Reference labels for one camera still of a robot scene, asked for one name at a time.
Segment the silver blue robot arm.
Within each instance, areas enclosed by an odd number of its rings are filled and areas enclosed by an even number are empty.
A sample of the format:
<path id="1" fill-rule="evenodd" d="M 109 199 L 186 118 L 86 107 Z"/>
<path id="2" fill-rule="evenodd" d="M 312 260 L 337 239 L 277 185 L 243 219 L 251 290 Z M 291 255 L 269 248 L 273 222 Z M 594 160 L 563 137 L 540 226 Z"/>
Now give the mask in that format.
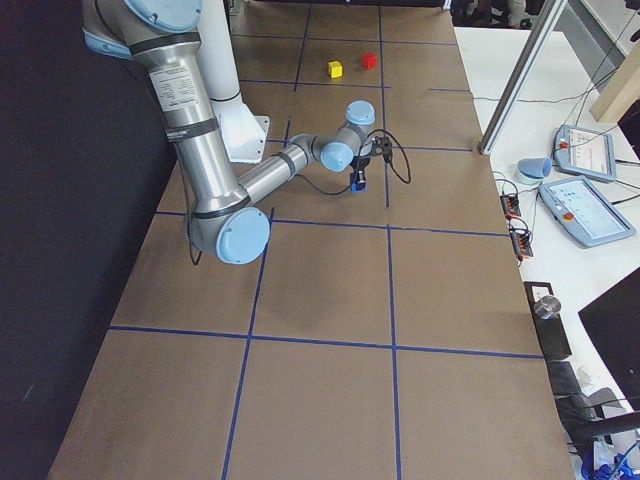
<path id="1" fill-rule="evenodd" d="M 268 159 L 248 152 L 266 132 L 243 102 L 221 1 L 85 1 L 82 13 L 90 50 L 146 69 L 195 196 L 189 244 L 203 253 L 252 262 L 270 237 L 256 203 L 315 162 L 341 172 L 372 153 L 375 109 L 364 100 L 333 135 L 297 135 Z"/>

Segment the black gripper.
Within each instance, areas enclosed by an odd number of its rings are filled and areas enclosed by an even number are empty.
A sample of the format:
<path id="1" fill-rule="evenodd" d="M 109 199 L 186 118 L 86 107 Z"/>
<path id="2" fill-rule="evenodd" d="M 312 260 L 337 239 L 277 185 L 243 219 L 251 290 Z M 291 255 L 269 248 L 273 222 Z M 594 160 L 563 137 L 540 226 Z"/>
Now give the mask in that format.
<path id="1" fill-rule="evenodd" d="M 359 172 L 359 186 L 366 186 L 365 169 L 369 165 L 372 158 L 381 156 L 385 163 L 393 162 L 392 142 L 387 136 L 373 137 L 357 156 L 353 158 L 350 166 L 353 169 L 351 173 L 351 186 L 357 184 L 357 172 Z"/>

